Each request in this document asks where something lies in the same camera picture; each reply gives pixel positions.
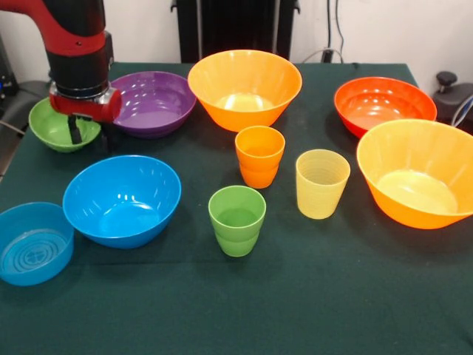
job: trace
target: purple bowl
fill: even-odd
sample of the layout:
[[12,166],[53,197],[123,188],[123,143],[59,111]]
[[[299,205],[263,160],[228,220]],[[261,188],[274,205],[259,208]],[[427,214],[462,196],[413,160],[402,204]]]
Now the purple bowl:
[[194,108],[187,80],[170,72],[136,72],[112,82],[123,106],[114,124],[138,138],[159,138],[178,129]]

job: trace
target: green cup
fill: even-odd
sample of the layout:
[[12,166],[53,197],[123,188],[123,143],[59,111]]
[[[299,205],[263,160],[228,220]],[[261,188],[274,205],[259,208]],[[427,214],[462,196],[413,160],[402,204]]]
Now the green cup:
[[208,213],[223,252],[231,257],[244,257],[258,240],[266,201],[251,187],[227,186],[212,195]]

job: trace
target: orange bowl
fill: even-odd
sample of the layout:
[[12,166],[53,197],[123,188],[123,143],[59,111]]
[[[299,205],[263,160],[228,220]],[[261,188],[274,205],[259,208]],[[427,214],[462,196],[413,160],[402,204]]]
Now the orange bowl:
[[222,128],[270,126],[302,88],[297,68],[278,55],[229,50],[205,57],[189,75],[191,91]]
[[386,122],[363,136],[356,157],[375,202],[399,223],[436,229],[473,214],[473,136],[460,129]]
[[358,138],[386,121],[420,118],[435,121],[437,108],[422,90],[404,81],[368,77],[348,81],[335,93],[335,108]]

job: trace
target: dark green tablecloth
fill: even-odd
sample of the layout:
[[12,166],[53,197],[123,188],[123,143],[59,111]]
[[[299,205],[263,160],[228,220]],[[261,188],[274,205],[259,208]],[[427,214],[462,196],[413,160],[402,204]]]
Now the dark green tablecloth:
[[[274,127],[287,150],[253,252],[226,257],[207,214],[211,194],[241,184],[234,133],[196,105],[186,124],[155,141],[122,137],[114,154],[173,166],[183,199],[153,242],[120,251],[79,234],[67,268],[31,288],[0,283],[0,354],[473,354],[473,220],[409,229],[378,210],[355,161],[357,140],[333,107],[345,81],[385,75],[413,82],[404,65],[301,65],[304,87]],[[116,64],[186,75],[189,65]],[[352,175],[336,213],[296,208],[296,157],[343,154]],[[71,155],[30,132],[0,183],[0,211],[60,203],[68,182],[104,158],[93,145]]]

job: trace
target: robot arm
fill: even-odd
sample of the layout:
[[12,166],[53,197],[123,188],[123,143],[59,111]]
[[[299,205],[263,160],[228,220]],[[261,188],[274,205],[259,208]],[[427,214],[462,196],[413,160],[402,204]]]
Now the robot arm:
[[121,96],[108,82],[103,0],[0,0],[0,10],[28,15],[38,26],[57,111],[98,122],[118,116]]

